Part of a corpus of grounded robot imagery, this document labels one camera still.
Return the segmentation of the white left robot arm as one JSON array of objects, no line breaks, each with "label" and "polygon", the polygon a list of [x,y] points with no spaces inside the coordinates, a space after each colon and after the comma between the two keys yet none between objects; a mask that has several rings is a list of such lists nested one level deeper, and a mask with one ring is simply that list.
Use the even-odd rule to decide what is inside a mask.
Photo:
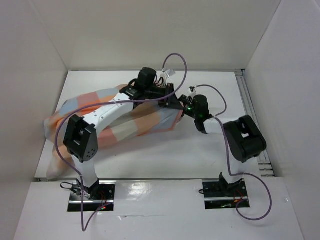
[{"label": "white left robot arm", "polygon": [[123,87],[107,105],[82,117],[76,114],[70,117],[63,143],[80,173],[81,179],[77,183],[86,199],[92,200],[99,193],[100,182],[93,158],[99,148],[98,137],[105,128],[144,102],[156,100],[160,107],[182,110],[174,85],[167,82],[174,74],[172,69],[163,70],[159,83],[155,83],[156,71],[144,67],[138,77]]}]

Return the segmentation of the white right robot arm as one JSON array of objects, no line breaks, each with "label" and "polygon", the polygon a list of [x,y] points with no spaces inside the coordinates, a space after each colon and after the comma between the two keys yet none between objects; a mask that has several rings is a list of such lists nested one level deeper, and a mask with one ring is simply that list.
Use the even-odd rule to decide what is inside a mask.
[{"label": "white right robot arm", "polygon": [[226,141],[227,163],[218,179],[218,190],[230,196],[242,181],[249,167],[249,160],[258,157],[267,143],[249,115],[225,123],[210,114],[208,100],[204,95],[182,95],[183,114],[194,119],[196,129],[203,134],[222,134]]}]

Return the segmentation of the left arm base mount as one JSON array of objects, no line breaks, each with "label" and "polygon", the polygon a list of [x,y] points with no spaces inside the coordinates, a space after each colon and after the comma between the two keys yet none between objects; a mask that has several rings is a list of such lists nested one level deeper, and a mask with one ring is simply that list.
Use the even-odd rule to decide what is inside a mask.
[{"label": "left arm base mount", "polygon": [[[77,181],[63,181],[60,187],[69,190],[67,211],[70,213],[81,212],[81,187]],[[114,181],[101,180],[97,190],[91,194],[85,194],[83,198],[83,211],[112,212],[114,210],[116,183]]]}]

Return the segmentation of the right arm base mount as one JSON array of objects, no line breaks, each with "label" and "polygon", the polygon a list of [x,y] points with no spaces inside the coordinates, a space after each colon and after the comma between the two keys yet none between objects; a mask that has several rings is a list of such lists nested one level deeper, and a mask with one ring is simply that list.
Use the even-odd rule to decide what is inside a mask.
[{"label": "right arm base mount", "polygon": [[231,185],[229,189],[224,188],[218,179],[203,180],[202,188],[198,191],[204,198],[206,210],[222,210],[250,208],[247,186],[243,179]]}]

